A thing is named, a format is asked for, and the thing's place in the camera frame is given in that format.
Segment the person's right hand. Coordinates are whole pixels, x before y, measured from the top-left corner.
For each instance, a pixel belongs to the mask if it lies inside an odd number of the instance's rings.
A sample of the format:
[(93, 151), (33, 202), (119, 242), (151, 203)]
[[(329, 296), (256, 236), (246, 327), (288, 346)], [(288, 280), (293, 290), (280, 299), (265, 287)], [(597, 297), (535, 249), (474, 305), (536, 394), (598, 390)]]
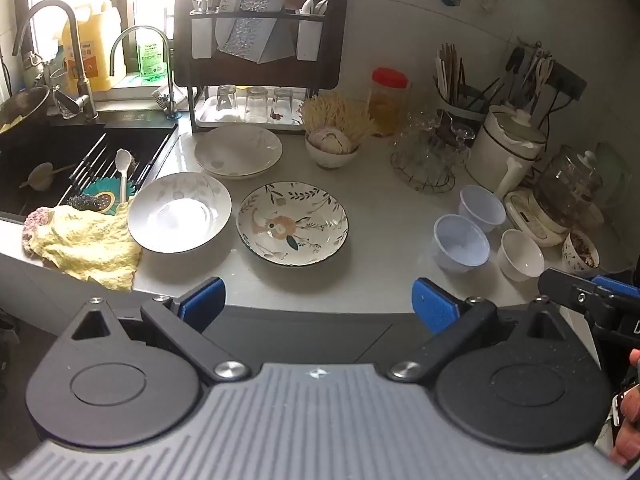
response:
[(638, 460), (640, 454), (639, 386), (631, 388), (623, 397), (620, 412), (623, 415), (623, 423), (610, 452), (610, 459), (620, 466), (630, 466)]

